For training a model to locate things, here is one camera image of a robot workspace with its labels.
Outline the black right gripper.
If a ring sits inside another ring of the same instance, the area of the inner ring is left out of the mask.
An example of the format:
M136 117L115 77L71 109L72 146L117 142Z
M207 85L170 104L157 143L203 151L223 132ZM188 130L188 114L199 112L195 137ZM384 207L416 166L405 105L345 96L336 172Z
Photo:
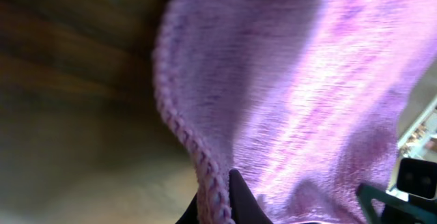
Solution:
M422 223L436 224L436 211L426 210L403 201L368 184L360 184L356 197L369 224ZM376 212L372 201L384 204L381 215Z

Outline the pink microfiber cloth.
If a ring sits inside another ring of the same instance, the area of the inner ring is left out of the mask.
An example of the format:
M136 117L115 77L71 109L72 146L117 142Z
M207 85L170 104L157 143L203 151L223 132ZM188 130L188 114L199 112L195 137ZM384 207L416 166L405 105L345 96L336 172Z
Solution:
M436 0L171 0L158 110L194 162L197 221L235 223L238 170L273 223L364 223L397 124L436 58Z

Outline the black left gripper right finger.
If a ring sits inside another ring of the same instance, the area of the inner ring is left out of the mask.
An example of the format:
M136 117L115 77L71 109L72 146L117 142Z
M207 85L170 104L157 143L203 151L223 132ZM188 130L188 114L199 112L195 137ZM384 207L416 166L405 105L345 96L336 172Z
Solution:
M236 169L229 171L229 199L236 224L272 224Z

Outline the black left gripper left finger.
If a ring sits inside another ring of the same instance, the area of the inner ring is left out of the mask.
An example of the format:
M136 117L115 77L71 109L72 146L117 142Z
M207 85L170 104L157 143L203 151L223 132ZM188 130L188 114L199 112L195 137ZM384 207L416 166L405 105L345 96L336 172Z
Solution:
M177 220L175 224L199 224L197 211L197 195L193 197L184 214Z

